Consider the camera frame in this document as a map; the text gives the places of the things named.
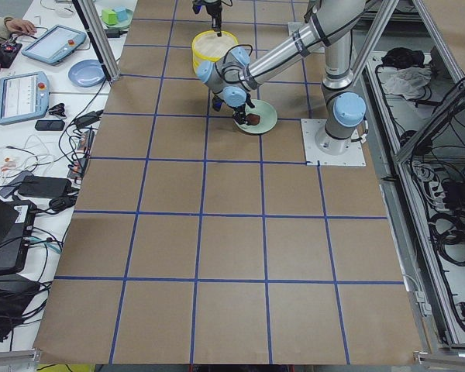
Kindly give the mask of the person hand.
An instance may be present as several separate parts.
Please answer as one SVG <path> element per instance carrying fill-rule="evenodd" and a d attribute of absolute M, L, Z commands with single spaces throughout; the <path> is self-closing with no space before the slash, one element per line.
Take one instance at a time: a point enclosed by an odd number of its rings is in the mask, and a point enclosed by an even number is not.
<path fill-rule="evenodd" d="M 26 35 L 34 35 L 36 33 L 35 25 L 29 20 L 12 18 L 5 21 L 5 27 L 11 33 L 22 33 Z"/>

